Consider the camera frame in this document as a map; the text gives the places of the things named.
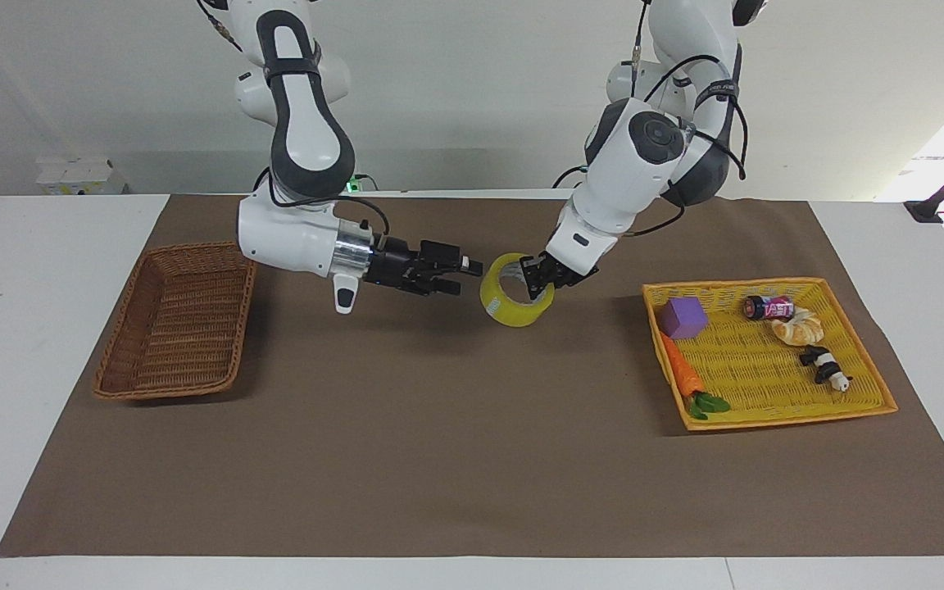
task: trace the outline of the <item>purple can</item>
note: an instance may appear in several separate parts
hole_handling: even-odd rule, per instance
[[[797,314],[797,306],[789,297],[760,297],[745,299],[745,317],[749,319],[789,320]]]

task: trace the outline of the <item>brown tablecloth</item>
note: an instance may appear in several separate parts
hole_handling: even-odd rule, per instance
[[[236,201],[172,197],[147,245],[232,238]],[[401,238],[487,264],[538,251],[561,208],[383,205]],[[367,284],[341,317],[327,281],[262,269],[239,379],[206,398],[93,399],[102,337],[0,556],[944,554],[944,444],[806,204],[713,199],[601,266],[528,329],[475,279]],[[828,279],[901,411],[686,433],[640,284],[793,275]]]

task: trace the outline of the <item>table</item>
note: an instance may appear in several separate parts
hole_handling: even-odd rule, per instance
[[[565,198],[566,191],[461,192],[431,197]],[[22,384],[23,403],[0,399],[0,537],[166,195],[0,199],[0,392]],[[944,231],[916,225],[901,206],[816,204],[813,210],[877,324],[902,359],[944,439]],[[55,277],[55,281],[45,280]],[[89,284],[79,302],[71,285]],[[911,291],[914,297],[894,297]],[[405,579],[469,587],[929,587],[944,583],[937,559],[794,560],[0,560],[3,580],[37,587],[67,579],[110,586],[400,586]]]

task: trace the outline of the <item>white wall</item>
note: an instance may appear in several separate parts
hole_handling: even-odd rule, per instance
[[[634,0],[325,0],[334,110],[388,189],[547,186],[583,160]],[[944,3],[774,0],[742,31],[750,179],[724,195],[872,198],[944,122]],[[0,0],[0,192],[37,156],[110,157],[134,190],[243,191],[270,130],[194,0]]]

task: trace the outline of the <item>purple block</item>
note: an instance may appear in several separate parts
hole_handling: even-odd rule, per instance
[[[675,297],[662,307],[658,324],[666,336],[678,340],[700,334],[709,324],[709,318],[697,297]]]

